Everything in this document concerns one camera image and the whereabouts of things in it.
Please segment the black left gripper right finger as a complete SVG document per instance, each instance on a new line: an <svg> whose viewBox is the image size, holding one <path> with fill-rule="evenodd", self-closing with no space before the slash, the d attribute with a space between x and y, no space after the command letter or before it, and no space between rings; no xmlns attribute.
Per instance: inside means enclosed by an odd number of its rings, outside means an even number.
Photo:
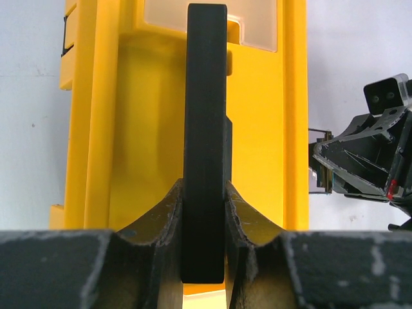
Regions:
<svg viewBox="0 0 412 309"><path fill-rule="evenodd" d="M228 308L410 308L411 233L286 231L226 184Z"/></svg>

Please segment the yellow black plastic toolbox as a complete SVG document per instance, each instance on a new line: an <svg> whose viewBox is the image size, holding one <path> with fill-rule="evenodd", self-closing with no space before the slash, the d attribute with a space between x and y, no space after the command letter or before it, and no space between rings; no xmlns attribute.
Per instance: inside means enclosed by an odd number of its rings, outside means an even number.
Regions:
<svg viewBox="0 0 412 309"><path fill-rule="evenodd" d="M232 179L286 229L309 226L306 1L227 1ZM66 1L64 203L50 227L121 229L183 174L188 1Z"/></svg>

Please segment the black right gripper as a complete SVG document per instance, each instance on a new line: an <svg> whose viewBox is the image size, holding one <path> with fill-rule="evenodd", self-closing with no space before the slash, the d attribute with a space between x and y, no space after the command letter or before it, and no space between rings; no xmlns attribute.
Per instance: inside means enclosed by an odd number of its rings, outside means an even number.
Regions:
<svg viewBox="0 0 412 309"><path fill-rule="evenodd" d="M411 110L353 118L344 136L314 147L314 158L344 180L344 196L389 203L411 215Z"/></svg>

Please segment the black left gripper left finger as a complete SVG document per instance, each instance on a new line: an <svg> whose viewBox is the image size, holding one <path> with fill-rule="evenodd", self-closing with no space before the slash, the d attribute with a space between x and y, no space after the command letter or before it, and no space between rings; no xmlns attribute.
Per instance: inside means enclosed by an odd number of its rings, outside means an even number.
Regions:
<svg viewBox="0 0 412 309"><path fill-rule="evenodd" d="M124 229L1 233L2 308L181 308L182 184Z"/></svg>

